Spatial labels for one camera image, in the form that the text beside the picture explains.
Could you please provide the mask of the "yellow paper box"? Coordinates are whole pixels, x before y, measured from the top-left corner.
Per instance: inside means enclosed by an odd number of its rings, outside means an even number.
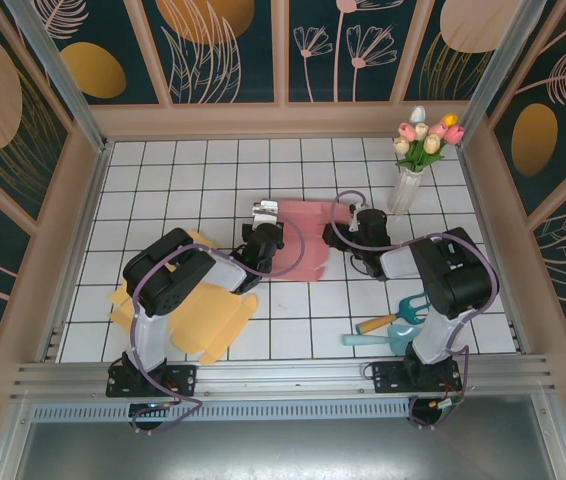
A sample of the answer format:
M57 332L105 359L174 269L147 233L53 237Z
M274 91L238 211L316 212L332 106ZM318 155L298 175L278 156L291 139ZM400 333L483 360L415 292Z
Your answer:
M202 364L218 361L257 308L250 291L234 293L245 278L241 263L181 228L133 257L110 296L111 320L129 333L132 365L155 369L168 344Z

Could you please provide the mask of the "white ribbed vase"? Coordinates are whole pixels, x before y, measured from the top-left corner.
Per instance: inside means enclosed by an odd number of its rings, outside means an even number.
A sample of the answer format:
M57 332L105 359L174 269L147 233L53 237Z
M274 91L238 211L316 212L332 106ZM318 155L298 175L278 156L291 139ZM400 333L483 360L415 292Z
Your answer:
M414 172L407 168L401 168L388 204L391 214L400 216L408 212L421 185L422 177L422 171Z

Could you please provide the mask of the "artificial tulip bouquet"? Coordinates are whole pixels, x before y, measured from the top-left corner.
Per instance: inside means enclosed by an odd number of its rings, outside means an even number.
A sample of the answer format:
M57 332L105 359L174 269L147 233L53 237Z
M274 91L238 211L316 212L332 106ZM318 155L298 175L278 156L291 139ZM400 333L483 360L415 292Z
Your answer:
M415 106L409 120L398 127L394 149L400 169L420 173L443 158L446 146L456 146L465 136L465 128L456 114L447 114L435 124L425 123L426 110Z

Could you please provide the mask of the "light blue toy shovel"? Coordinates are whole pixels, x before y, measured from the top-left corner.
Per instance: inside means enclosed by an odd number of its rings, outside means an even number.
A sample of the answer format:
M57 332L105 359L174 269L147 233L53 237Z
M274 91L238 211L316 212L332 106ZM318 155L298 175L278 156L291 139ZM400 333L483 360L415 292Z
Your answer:
M387 345L395 356L404 356L410 342L421 333L421 328L413 325L390 324L385 336L369 334L343 334L340 337L344 346Z

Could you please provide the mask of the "grey metal sheet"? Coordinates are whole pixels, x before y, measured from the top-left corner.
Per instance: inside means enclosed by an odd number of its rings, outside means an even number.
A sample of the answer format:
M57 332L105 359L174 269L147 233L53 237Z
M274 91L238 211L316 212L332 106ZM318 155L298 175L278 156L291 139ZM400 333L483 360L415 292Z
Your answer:
M0 480L566 480L566 456L530 397L481 397L431 430L389 417L200 420L141 436L28 418Z

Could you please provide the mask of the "aluminium side rail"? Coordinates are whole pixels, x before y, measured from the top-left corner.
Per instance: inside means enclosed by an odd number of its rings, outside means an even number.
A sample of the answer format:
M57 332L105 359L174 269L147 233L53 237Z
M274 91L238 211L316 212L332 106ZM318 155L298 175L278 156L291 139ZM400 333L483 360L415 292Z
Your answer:
M484 149L475 141L465 142L459 148L459 159L468 177L468 189L478 211L489 258L499 276L501 302L516 335L517 347L524 354L532 353L517 301L516 272L508 260L508 255L514 254L517 246L518 203L511 196L490 145Z
M66 249L64 263L42 331L38 350L34 357L35 363L46 362L54 333L58 328L63 328L63 324L67 320L112 150L113 143L105 141L104 146L95 157L94 167L78 211L74 231L69 246Z

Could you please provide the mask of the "aluminium mounting rail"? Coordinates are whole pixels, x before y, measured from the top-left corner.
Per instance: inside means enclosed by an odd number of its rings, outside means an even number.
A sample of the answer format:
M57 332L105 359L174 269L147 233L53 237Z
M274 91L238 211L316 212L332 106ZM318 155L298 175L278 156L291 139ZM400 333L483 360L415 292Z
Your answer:
M221 361L197 370L195 397L202 401L370 398L364 376L370 361L360 358ZM104 401L106 363L37 363L18 368L12 400ZM465 382L468 396L548 393L555 389L541 355L472 355Z

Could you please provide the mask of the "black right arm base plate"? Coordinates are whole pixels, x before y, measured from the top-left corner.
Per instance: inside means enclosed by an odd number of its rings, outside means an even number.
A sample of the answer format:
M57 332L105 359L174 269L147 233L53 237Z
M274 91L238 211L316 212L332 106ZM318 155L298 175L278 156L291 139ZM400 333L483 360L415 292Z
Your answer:
M373 362L372 381L376 393L444 393L462 389L456 361L408 369L403 361Z

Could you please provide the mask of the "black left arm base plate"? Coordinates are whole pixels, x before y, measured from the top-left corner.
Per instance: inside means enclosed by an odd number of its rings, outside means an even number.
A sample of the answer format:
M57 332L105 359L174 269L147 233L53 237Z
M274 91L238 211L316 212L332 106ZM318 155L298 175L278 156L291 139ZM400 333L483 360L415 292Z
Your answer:
M180 395L194 395L197 368L193 365L157 366L149 376L162 387ZM108 398L158 397L163 392L151 384L133 366L116 365L108 369L105 395Z

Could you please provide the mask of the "aluminium frame post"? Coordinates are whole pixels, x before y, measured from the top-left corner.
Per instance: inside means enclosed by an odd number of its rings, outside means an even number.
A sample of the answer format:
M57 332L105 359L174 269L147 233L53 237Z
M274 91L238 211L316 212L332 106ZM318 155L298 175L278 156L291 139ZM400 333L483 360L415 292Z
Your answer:
M461 118L465 128L461 148L466 147L472 139L488 106L538 23L546 3L547 0L522 0L517 8Z
M89 17L86 0L0 0L17 36L41 68L64 110L71 113L89 143L102 151L105 139L87 100L56 43L75 35Z

